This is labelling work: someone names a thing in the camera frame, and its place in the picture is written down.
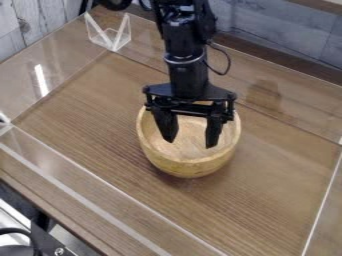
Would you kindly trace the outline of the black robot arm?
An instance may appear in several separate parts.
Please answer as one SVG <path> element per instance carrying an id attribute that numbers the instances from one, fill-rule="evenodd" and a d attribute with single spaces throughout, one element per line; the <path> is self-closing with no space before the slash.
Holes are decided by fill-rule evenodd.
<path id="1" fill-rule="evenodd" d="M 207 120 L 205 141 L 218 144 L 223 125 L 234 120 L 237 94 L 211 84 L 207 49 L 217 32 L 217 17 L 209 0 L 148 0 L 155 23 L 164 41 L 164 62 L 170 81 L 148 85 L 146 110 L 152 113 L 159 132 L 172 142 L 180 115 Z"/>

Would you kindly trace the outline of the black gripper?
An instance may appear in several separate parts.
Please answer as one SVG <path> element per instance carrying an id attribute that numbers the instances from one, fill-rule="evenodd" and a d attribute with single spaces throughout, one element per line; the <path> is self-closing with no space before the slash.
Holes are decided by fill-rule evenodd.
<path id="1" fill-rule="evenodd" d="M 217 146 L 222 133 L 223 123 L 234 120 L 234 103 L 238 98 L 233 91 L 229 91 L 213 84 L 209 84 L 197 97 L 178 97 L 171 91 L 171 84 L 163 83 L 143 87 L 146 95 L 146 107 L 152 110 L 155 123 L 163 139 L 172 143 L 179 131 L 178 117 L 188 115 L 207 117 L 206 147 Z"/>

